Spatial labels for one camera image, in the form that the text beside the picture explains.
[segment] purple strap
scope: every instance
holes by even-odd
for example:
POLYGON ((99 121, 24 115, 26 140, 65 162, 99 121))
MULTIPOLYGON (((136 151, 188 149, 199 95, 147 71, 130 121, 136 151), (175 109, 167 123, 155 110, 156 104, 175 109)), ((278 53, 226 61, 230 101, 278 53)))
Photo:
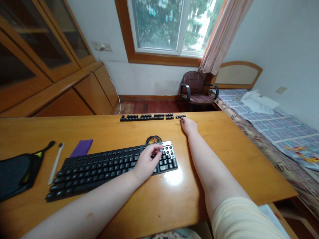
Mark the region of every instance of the purple strap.
POLYGON ((73 150, 73 153, 71 154, 70 158, 87 155, 92 143, 92 139, 80 140, 75 149, 73 150))

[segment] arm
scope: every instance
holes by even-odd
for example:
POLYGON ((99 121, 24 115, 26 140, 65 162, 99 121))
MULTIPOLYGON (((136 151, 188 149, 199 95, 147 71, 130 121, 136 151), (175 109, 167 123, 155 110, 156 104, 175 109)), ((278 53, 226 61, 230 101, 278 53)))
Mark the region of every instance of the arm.
POLYGON ((207 212, 212 221, 216 208, 225 199, 250 197, 200 136, 197 124, 186 117, 182 119, 182 128, 187 134, 194 165, 204 188, 207 212))
POLYGON ((162 145, 151 144, 132 171, 90 191, 36 226, 23 238, 96 238, 135 190, 153 173, 162 145))

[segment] left hand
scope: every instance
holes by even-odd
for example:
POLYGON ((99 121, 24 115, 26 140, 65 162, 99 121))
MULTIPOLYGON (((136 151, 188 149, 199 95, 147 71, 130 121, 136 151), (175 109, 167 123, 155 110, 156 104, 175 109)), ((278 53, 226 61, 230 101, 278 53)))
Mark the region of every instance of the left hand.
POLYGON ((160 144, 150 144, 139 156, 133 172, 141 184, 144 183, 154 172, 154 169, 162 156, 162 152, 160 152, 159 149, 163 148, 164 146, 160 144))

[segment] brown office chair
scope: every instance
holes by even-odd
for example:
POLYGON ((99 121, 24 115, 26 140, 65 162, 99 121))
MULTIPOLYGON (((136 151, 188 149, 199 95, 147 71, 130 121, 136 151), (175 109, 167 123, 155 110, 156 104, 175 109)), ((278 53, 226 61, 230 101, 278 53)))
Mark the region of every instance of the brown office chair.
POLYGON ((197 71, 189 71, 184 74, 180 85, 180 96, 187 102, 194 105, 211 105, 218 98, 219 88, 217 85, 204 84, 204 78, 197 71), (203 95, 204 86, 214 86, 216 89, 215 97, 203 95))

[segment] power cord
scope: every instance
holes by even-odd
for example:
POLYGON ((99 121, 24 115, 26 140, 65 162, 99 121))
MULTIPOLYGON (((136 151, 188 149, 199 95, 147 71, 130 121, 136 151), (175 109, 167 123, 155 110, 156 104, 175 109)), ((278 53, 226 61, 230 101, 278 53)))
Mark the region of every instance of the power cord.
POLYGON ((147 138, 145 144, 150 144, 150 141, 152 141, 152 143, 159 143, 159 142, 162 142, 162 139, 157 135, 150 136, 147 138))
MULTIPOLYGON (((100 49, 99 49, 99 57, 100 57, 101 61, 103 62, 104 66, 105 66, 105 68, 106 68, 106 70, 107 70, 107 73, 109 73, 109 70, 107 69, 105 62, 103 61, 103 59, 102 59, 102 57, 101 57, 101 49, 104 49, 104 47, 100 47, 100 49)), ((113 84, 113 86, 114 86, 114 88, 115 88, 117 97, 119 98, 119 103, 120 103, 120 111, 119 111, 119 113, 118 113, 118 115, 119 115, 119 114, 121 113, 121 101, 120 101, 120 97, 119 97, 119 94, 117 93, 117 89, 116 89, 116 87, 115 87, 115 85, 114 85, 114 83, 113 83, 113 81, 112 81, 112 78, 111 78, 110 73, 109 73, 109 76, 110 76, 110 80, 111 80, 111 82, 112 82, 112 84, 113 84)))

